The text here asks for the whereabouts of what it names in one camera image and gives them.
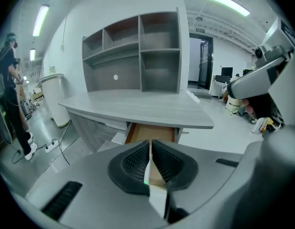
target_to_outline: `black outfit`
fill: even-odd
[[[12,76],[9,73],[9,66],[17,65],[17,61],[14,58],[14,52],[11,47],[5,48],[0,52],[0,73],[3,76],[4,82],[4,98],[2,99],[2,106],[7,113],[7,117],[14,126],[16,136],[19,140],[19,143],[23,149],[24,155],[27,155],[31,151],[31,147],[28,144],[30,139],[30,133],[27,133],[23,127],[20,117],[20,110],[18,106],[17,94],[16,94],[16,84],[13,81]]]

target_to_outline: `computer monitor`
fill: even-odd
[[[246,75],[248,74],[249,72],[251,72],[253,70],[250,70],[250,69],[243,69],[243,75]]]
[[[229,76],[230,78],[232,78],[232,67],[222,67],[222,73],[221,75],[226,75]]]

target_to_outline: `desk drawer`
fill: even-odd
[[[133,143],[141,140],[151,141],[152,139],[175,142],[176,129],[173,127],[132,123],[128,126],[125,143]]]

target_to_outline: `fluorescent light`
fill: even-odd
[[[30,50],[30,60],[34,61],[35,60],[35,49]]]
[[[221,4],[224,4],[224,5],[232,8],[233,10],[239,12],[243,16],[247,16],[250,14],[250,12],[248,10],[246,10],[241,5],[237,4],[236,2],[234,2],[232,0],[214,0],[214,1],[220,2]]]
[[[48,10],[49,10],[49,5],[42,5],[41,8],[39,9],[35,26],[34,26],[33,36],[39,36],[39,33],[41,32],[41,29],[42,29],[42,23],[44,19],[46,18]]]

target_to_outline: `ceiling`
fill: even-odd
[[[79,0],[20,0],[12,16],[12,30],[17,34],[19,57],[23,71],[32,71],[42,64],[43,55],[57,27],[68,11]],[[244,6],[251,14],[247,17],[210,0],[185,0],[190,29],[201,28],[206,34],[231,42],[248,53],[253,53],[263,40],[266,31],[275,20],[275,13],[264,0],[233,0]],[[39,37],[33,37],[35,20],[42,4],[50,10]],[[36,60],[29,61],[30,49],[36,49]]]
[[[204,29],[207,34],[231,42],[248,53],[262,42],[276,19],[265,0],[233,0],[251,14],[247,17],[211,0],[185,0],[190,29]]]

